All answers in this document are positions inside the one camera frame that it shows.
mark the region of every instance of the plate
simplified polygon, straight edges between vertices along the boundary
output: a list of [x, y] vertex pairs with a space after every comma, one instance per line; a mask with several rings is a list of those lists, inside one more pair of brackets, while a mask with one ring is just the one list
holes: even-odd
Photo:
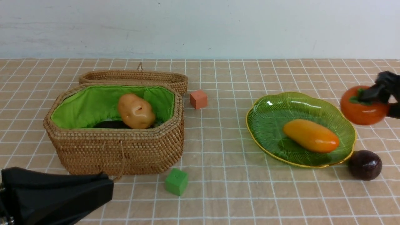
[[[339, 138], [330, 153], [313, 153], [283, 133], [283, 126], [294, 119], [318, 123]], [[253, 140], [267, 154], [290, 165], [321, 168], [340, 164], [354, 151], [357, 133], [342, 112], [329, 102], [299, 92], [283, 92], [258, 99], [247, 112], [246, 126]]]

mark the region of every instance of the toy fruit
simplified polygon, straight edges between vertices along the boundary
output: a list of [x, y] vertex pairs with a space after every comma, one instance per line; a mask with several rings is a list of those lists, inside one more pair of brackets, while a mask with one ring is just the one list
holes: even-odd
[[371, 181], [382, 171], [382, 160], [372, 151], [360, 150], [350, 157], [348, 167], [355, 178]]
[[133, 129], [149, 128], [156, 120], [150, 103], [133, 93], [120, 97], [118, 112], [122, 121]]
[[368, 86], [354, 86], [347, 90], [340, 100], [340, 110], [344, 117], [357, 125], [372, 125], [383, 120], [388, 111], [389, 104], [382, 102], [360, 102], [358, 96]]
[[316, 153], [330, 153], [339, 146], [339, 138], [328, 128], [312, 121], [295, 119], [283, 126], [283, 132], [303, 148]]

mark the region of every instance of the yellow fruit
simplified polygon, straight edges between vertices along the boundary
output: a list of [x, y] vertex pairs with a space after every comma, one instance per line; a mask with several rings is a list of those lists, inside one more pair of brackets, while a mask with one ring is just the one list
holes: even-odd
[[339, 146], [339, 138], [328, 128], [312, 121], [295, 119], [283, 126], [283, 132], [303, 148], [316, 153], [330, 153]]

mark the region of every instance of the green fabric lining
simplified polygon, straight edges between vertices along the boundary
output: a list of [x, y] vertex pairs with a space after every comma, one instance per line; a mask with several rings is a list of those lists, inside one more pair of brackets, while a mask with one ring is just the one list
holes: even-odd
[[65, 99], [51, 119], [62, 129], [92, 128], [106, 120], [121, 120], [119, 98], [134, 93], [153, 107], [156, 121], [166, 122], [174, 114], [175, 95], [160, 86], [94, 85]]

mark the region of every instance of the persimmon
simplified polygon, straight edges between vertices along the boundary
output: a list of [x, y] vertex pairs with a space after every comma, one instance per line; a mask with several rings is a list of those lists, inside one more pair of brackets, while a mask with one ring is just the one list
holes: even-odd
[[372, 125], [383, 120], [389, 104], [382, 102], [360, 102], [358, 97], [369, 86], [358, 85], [348, 89], [340, 100], [340, 110], [346, 119], [357, 125]]
[[295, 119], [283, 126], [283, 133], [303, 148], [315, 153], [330, 153], [339, 138], [330, 129], [309, 120]]

